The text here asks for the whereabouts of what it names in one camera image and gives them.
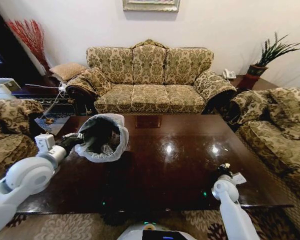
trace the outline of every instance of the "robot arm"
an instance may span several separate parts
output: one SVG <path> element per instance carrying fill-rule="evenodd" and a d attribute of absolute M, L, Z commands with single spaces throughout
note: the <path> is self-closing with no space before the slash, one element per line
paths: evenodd
<path fill-rule="evenodd" d="M 35 140 L 39 153 L 16 162 L 0 180 L 0 230 L 16 214 L 18 205 L 48 186 L 61 160 L 76 144 L 83 142 L 82 136 L 76 133 L 64 136 L 57 145 L 51 134 L 41 134 Z"/>
<path fill-rule="evenodd" d="M 239 192 L 236 185 L 245 182 L 241 173 L 232 175 L 229 171 L 229 174 L 221 175 L 212 188 L 213 196 L 221 201 L 220 212 L 229 240 L 259 240 L 249 215 L 238 203 Z"/>

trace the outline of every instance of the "red dried branches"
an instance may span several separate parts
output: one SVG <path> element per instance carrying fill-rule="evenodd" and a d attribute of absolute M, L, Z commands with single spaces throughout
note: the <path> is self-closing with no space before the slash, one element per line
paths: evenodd
<path fill-rule="evenodd" d="M 24 20 L 24 23 L 18 20 L 14 22 L 9 20 L 6 24 L 27 45 L 32 54 L 42 64 L 46 73 L 49 73 L 49 66 L 44 52 L 44 31 L 41 25 L 35 20 Z"/>

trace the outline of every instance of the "electronic device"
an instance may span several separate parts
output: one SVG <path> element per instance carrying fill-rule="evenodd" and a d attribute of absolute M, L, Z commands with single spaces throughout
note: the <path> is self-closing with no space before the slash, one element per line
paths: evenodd
<path fill-rule="evenodd" d="M 222 77 L 227 80 L 237 78 L 236 73 L 234 71 L 229 71 L 226 68 L 222 72 Z"/>
<path fill-rule="evenodd" d="M 13 78 L 0 78 L 0 99 L 15 99 L 11 92 L 20 90 L 20 86 Z"/>
<path fill-rule="evenodd" d="M 55 144 L 51 134 L 35 137 L 39 152 L 34 157 L 24 158 L 7 171 L 0 180 L 0 230 L 13 218 L 17 207 L 27 197 L 43 191 L 51 178 L 58 173 L 60 162 L 71 149 L 84 142 L 81 133 L 69 133 Z M 248 214 L 238 203 L 236 184 L 245 183 L 240 174 L 232 174 L 225 163 L 218 169 L 222 174 L 212 188 L 213 196 L 221 201 L 220 212 L 229 240 L 258 240 L 256 229 Z M 127 228 L 118 240 L 196 240 L 187 233 L 168 231 L 155 223 L 145 222 Z"/>

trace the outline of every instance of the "rug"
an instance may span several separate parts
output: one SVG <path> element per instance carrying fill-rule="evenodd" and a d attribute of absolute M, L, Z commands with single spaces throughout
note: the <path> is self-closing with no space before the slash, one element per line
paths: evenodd
<path fill-rule="evenodd" d="M 247 211 L 261 240 L 300 240 L 280 208 Z M 0 232 L 0 240 L 116 240 L 130 225 L 155 222 L 170 230 L 189 233 L 197 240 L 226 240 L 218 210 L 150 213 L 16 215 Z"/>

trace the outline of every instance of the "trash bag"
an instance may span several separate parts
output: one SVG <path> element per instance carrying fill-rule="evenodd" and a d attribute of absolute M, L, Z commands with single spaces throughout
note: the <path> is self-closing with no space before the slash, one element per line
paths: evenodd
<path fill-rule="evenodd" d="M 122 115 L 94 115 L 79 129 L 84 143 L 76 145 L 74 150 L 94 163 L 116 161 L 126 150 L 129 141 L 129 133 L 124 126 L 125 118 Z"/>

